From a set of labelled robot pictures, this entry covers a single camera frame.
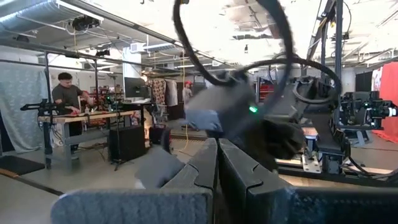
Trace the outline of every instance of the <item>person in red cap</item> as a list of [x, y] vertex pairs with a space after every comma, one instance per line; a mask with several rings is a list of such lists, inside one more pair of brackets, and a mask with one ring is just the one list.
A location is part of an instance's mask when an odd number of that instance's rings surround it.
[[189, 99], [192, 97], [191, 86], [192, 86], [191, 81], [185, 81], [185, 86], [184, 86], [184, 89], [182, 90], [182, 100], [184, 101], [185, 105], [188, 103]]

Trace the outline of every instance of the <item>green led light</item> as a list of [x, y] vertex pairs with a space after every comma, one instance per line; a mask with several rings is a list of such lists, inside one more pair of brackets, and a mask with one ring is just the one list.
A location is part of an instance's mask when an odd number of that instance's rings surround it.
[[253, 113], [257, 112], [257, 108], [254, 106], [249, 107], [249, 110], [252, 111]]

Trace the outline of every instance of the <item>black floor mat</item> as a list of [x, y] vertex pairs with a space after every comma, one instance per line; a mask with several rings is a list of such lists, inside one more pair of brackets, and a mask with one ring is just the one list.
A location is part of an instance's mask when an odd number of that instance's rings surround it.
[[17, 175], [44, 169], [44, 164], [23, 159], [16, 156], [4, 156], [0, 158], [0, 169], [7, 170]]

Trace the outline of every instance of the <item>black box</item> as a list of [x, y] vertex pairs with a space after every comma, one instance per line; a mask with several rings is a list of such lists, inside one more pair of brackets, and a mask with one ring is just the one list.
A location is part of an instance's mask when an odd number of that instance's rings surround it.
[[153, 144], [161, 144], [162, 134], [165, 128], [150, 127], [149, 128], [149, 140]]
[[118, 150], [118, 132], [116, 128], [109, 131], [109, 155], [112, 161], [122, 160], [130, 161], [143, 156], [147, 149], [145, 148], [144, 127], [130, 126], [119, 128], [119, 147]]

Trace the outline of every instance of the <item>dark t-shirt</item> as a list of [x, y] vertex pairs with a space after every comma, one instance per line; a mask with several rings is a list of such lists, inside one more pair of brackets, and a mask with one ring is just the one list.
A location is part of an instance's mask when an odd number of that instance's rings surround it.
[[62, 103], [70, 104], [79, 110], [78, 96], [81, 96], [82, 94], [83, 92], [75, 85], [72, 85], [70, 88], [65, 88], [58, 84], [52, 90], [53, 101], [62, 100]]

